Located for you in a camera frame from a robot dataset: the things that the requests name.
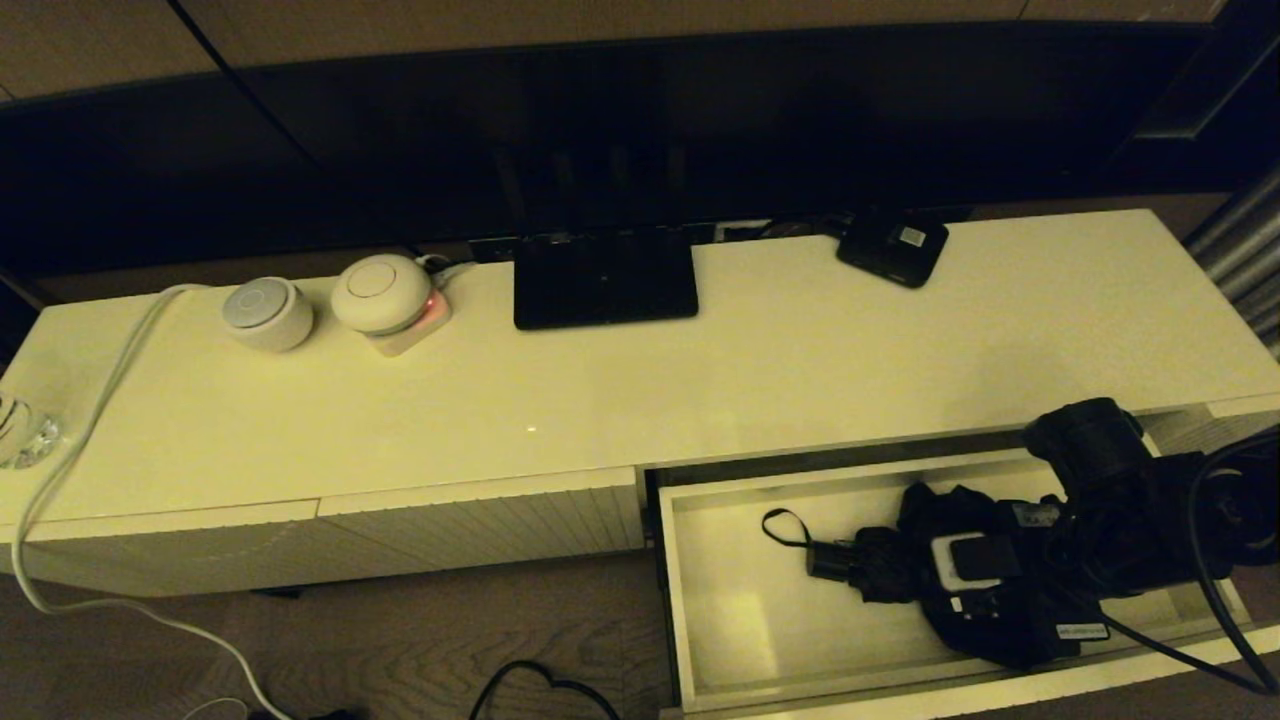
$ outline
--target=label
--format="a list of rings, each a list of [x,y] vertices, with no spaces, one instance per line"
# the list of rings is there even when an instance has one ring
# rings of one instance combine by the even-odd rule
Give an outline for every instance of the label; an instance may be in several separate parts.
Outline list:
[[[908,245],[924,246],[924,233],[915,228],[902,225],[902,232],[897,233],[897,238]]]
[[[1014,518],[1023,528],[1052,528],[1061,512],[1057,505],[1037,505],[1034,502],[1014,505]]]
[[[1064,641],[1105,641],[1111,632],[1102,623],[1070,623],[1057,626],[1057,637]]]

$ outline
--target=floor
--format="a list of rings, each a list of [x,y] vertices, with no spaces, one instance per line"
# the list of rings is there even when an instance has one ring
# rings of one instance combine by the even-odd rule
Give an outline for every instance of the floor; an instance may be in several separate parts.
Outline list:
[[[224,634],[248,655],[271,698],[298,719],[342,707],[369,720],[461,719],[492,673],[536,659],[599,689],[625,719],[671,705],[662,596],[648,552],[554,560],[340,583],[300,600],[248,593],[156,605]],[[1242,569],[1256,619],[1280,619],[1280,570]],[[51,600],[86,596],[50,585]],[[124,611],[46,618],[0,578],[0,716],[179,720],[221,694],[248,697],[233,661],[212,646]],[[1268,664],[1280,673],[1280,655]],[[493,720],[602,715],[573,693],[517,673],[497,693]],[[1116,691],[965,720],[1272,719],[1280,701],[1187,673]],[[198,720],[238,720],[229,706]]]

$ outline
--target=black camera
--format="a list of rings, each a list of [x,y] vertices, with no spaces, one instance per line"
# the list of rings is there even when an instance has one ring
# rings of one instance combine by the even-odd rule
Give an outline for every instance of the black camera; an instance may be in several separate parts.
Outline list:
[[[918,601],[948,647],[1027,669],[1108,638],[1101,600],[1276,562],[1274,442],[1229,459],[1153,457],[1142,434],[1108,397],[1048,413],[1021,439],[1065,500],[918,483],[896,528],[806,542],[809,574],[849,583],[865,602]]]

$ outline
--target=white drawer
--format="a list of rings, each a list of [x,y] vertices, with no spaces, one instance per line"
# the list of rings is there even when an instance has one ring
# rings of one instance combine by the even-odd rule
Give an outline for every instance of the white drawer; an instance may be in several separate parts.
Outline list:
[[[795,511],[814,539],[892,525],[902,491],[918,480],[995,498],[1062,493],[1048,465],[1023,450],[660,488],[684,712],[705,720],[938,717],[1190,670],[1119,635],[1029,674],[963,656],[942,644],[916,603],[864,603],[845,584],[808,577],[803,550],[760,532],[760,516],[774,507]],[[787,520],[777,519],[776,529],[790,529]],[[1254,648],[1280,648],[1280,626],[1252,628],[1235,588],[1221,588]],[[1238,657],[1194,584],[1103,609],[1207,660]]]

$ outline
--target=glass cup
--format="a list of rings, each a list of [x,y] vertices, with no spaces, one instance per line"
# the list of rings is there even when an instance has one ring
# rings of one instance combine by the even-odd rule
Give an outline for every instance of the glass cup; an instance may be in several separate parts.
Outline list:
[[[58,420],[0,391],[0,469],[20,470],[40,462],[59,434]]]

